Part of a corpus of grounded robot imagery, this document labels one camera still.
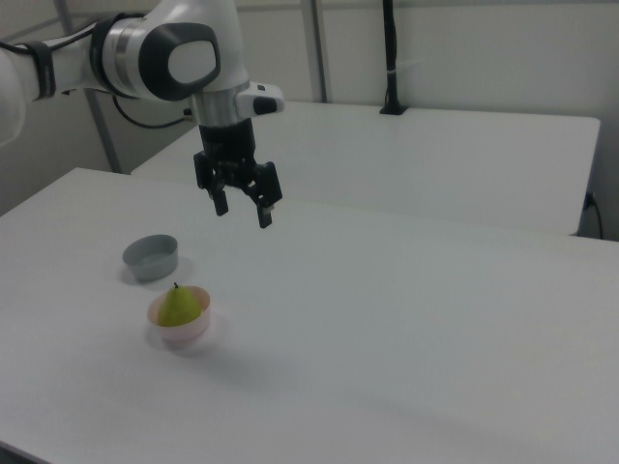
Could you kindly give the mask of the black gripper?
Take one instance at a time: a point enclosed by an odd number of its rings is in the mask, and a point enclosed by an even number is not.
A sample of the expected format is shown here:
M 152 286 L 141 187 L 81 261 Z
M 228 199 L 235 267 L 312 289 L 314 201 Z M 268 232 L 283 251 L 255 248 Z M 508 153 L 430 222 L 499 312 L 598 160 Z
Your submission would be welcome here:
M 228 212 L 225 186 L 242 189 L 256 206 L 262 229 L 272 224 L 272 211 L 282 200 L 276 166 L 256 164 L 252 122 L 223 128 L 199 127 L 203 150 L 193 156 L 196 183 L 214 202 L 218 217 Z

